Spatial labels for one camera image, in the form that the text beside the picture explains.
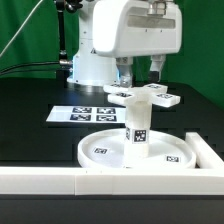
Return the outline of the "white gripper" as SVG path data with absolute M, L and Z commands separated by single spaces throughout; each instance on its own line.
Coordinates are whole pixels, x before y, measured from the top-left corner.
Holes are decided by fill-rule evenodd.
M 116 59 L 121 87 L 131 87 L 133 56 L 151 57 L 149 80 L 159 82 L 182 40 L 182 14 L 173 0 L 99 0 L 93 10 L 93 48 Z

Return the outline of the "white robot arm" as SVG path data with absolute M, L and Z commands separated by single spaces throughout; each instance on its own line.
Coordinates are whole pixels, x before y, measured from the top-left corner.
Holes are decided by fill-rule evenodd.
M 157 82 L 166 56 L 180 50 L 181 40 L 182 14 L 174 0 L 83 0 L 68 81 L 85 88 L 129 86 L 133 59 L 149 56 L 149 79 Z

